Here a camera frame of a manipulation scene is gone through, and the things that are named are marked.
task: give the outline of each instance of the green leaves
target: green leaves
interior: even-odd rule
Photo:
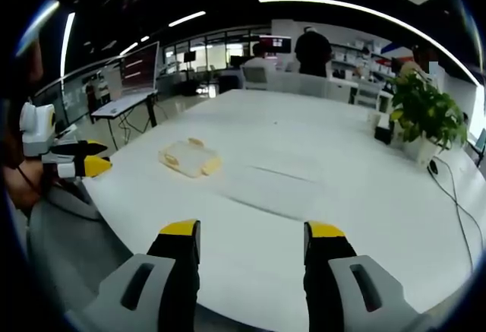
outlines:
[[[404,141],[412,142],[424,134],[447,149],[456,139],[461,143],[467,140],[462,112],[448,94],[439,92],[415,72],[394,79],[393,83],[392,104],[396,109],[390,120],[402,126]]]

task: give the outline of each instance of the white tabletop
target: white tabletop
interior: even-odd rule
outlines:
[[[110,117],[116,118],[127,109],[143,102],[153,91],[143,93],[133,93],[121,96],[113,100],[91,114],[92,117]]]
[[[134,253],[146,253],[166,224],[198,218],[197,301],[236,321],[308,329],[305,220],[342,229],[423,312],[469,278],[456,208],[426,172],[373,139],[367,116],[324,99],[232,90],[141,135],[84,184]],[[217,150],[221,170],[190,179],[158,162],[159,150],[187,138]],[[459,201],[484,229],[486,183],[462,150],[447,152]],[[477,259],[478,231],[463,219]]]

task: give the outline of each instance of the desk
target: desk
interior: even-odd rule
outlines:
[[[342,229],[358,255],[388,270],[423,312],[469,278],[456,207],[403,153],[373,139],[367,117],[365,108],[331,100],[232,90],[143,134],[84,184],[134,253],[147,252],[166,224],[198,218],[197,301],[228,318],[308,330],[304,220]],[[190,137],[219,152],[221,170],[190,179],[158,163],[160,149]],[[458,197],[482,215],[485,229],[486,182],[465,179],[460,166],[451,164]],[[465,201],[472,193],[460,184],[471,181],[483,195]],[[464,227],[477,245],[474,224]],[[477,259],[478,249],[472,252]]]
[[[109,133],[112,136],[113,144],[115,145],[115,149],[118,149],[118,146],[115,141],[115,137],[113,137],[113,130],[110,120],[119,117],[120,115],[126,113],[128,110],[134,108],[135,106],[139,105],[142,102],[147,104],[147,111],[149,113],[149,120],[152,127],[157,125],[157,120],[155,118],[155,114],[153,113],[153,106],[150,102],[150,98],[154,95],[154,92],[145,92],[145,93],[133,93],[124,95],[117,100],[113,100],[95,112],[91,114],[94,118],[105,118],[108,122]]]

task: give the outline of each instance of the ceiling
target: ceiling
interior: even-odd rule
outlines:
[[[162,44],[167,44],[211,30],[239,25],[269,24],[272,19],[277,18],[351,27],[382,36],[402,46],[411,47],[413,44],[420,43],[417,36],[396,24],[360,11],[328,5],[261,4],[258,0],[60,1],[63,5],[63,9],[58,13],[60,18],[58,21],[54,20],[50,26],[55,33],[51,33],[51,36],[49,33],[44,34],[45,41],[54,40],[57,45],[49,44],[52,58],[45,58],[44,61],[58,60],[55,51],[60,45],[59,29],[55,29],[54,26],[65,21],[69,11],[75,11],[76,18],[68,47],[66,72],[98,59],[117,55],[145,35],[150,36],[147,43],[160,40]],[[407,0],[340,1],[362,5],[399,18],[442,43],[466,65],[478,66],[478,55],[463,25],[464,20],[456,8],[457,0],[430,0],[420,6]],[[479,27],[486,27],[484,17],[478,15],[482,9],[479,7],[479,0],[463,1],[473,13]],[[207,13],[203,17],[173,28],[167,26],[172,21],[202,10]],[[117,43],[111,49],[101,50],[113,40]],[[440,57],[440,63],[449,73],[466,78],[462,71],[445,56]]]

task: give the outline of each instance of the potted plant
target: potted plant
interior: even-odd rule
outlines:
[[[456,102],[441,93],[417,71],[391,80],[395,84],[390,121],[402,129],[405,152],[426,168],[440,150],[467,139],[463,114]]]

